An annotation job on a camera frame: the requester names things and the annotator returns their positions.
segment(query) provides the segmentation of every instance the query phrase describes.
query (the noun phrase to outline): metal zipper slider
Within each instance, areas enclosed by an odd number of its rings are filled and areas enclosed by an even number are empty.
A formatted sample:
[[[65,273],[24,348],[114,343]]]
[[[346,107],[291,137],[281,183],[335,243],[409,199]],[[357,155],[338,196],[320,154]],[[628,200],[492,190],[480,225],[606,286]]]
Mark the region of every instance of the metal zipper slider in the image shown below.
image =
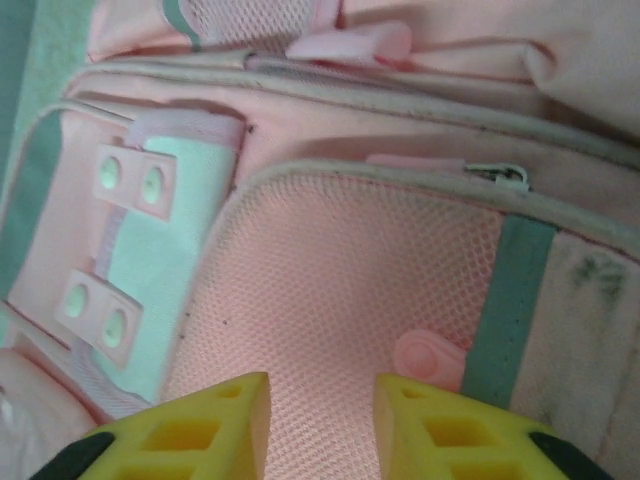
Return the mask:
[[[491,180],[496,185],[513,188],[521,192],[531,190],[529,174],[520,165],[512,163],[470,163],[464,169],[466,172]]]

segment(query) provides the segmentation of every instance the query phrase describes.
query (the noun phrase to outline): yellow plastic object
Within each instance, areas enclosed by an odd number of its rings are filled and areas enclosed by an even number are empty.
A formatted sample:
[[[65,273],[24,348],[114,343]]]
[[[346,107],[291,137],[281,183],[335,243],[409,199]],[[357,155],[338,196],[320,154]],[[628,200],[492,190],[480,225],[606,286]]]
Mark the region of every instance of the yellow plastic object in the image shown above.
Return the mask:
[[[529,439],[549,427],[398,375],[376,380],[383,480],[566,480]]]
[[[250,373],[92,431],[116,439],[81,480],[254,480],[264,476],[269,379]]]

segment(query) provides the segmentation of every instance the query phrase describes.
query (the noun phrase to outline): mesh pocket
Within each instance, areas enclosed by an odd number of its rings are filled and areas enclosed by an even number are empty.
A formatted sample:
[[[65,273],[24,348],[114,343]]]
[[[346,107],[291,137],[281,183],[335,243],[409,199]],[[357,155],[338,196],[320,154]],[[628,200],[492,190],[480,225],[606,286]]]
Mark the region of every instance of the mesh pocket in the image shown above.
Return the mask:
[[[468,349],[502,216],[370,180],[292,173],[228,205],[165,389],[269,372],[267,479],[378,478],[374,375],[426,328]]]
[[[309,25],[313,0],[182,0],[204,43],[283,52]]]

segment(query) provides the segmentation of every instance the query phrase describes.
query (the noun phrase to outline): pink plastic tab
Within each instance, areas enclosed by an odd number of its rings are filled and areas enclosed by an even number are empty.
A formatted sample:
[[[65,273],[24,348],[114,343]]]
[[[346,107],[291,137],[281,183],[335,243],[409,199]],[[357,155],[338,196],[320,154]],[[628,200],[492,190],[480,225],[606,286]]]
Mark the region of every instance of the pink plastic tab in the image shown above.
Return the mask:
[[[96,197],[165,221],[169,219],[175,190],[175,157],[100,145],[95,165]]]
[[[74,270],[55,318],[124,368],[138,331],[142,307],[96,277]]]
[[[323,30],[295,41],[287,49],[287,57],[387,68],[409,57],[411,39],[411,29],[398,20],[347,30]]]
[[[465,160],[462,158],[406,157],[386,153],[369,155],[365,161],[372,165],[383,165],[385,167],[459,174],[464,173],[464,167],[466,165]]]
[[[428,330],[412,330],[396,342],[396,371],[436,387],[457,392],[464,374],[466,352]]]

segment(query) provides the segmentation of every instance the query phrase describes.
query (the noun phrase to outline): mint green stripe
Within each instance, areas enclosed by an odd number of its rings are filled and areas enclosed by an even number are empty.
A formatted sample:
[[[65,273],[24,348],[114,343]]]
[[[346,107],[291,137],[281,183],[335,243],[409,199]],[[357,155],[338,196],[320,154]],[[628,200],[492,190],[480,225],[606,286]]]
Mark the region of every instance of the mint green stripe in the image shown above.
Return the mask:
[[[462,394],[509,407],[555,233],[530,218],[506,217]]]
[[[193,31],[187,20],[180,11],[179,0],[164,0],[163,2],[164,16],[167,18],[173,28],[180,33],[184,33],[191,40],[191,48],[194,52],[200,51],[200,37]]]
[[[58,166],[62,132],[60,113],[40,121],[28,141],[0,232],[0,297],[6,299],[27,258],[40,214]]]

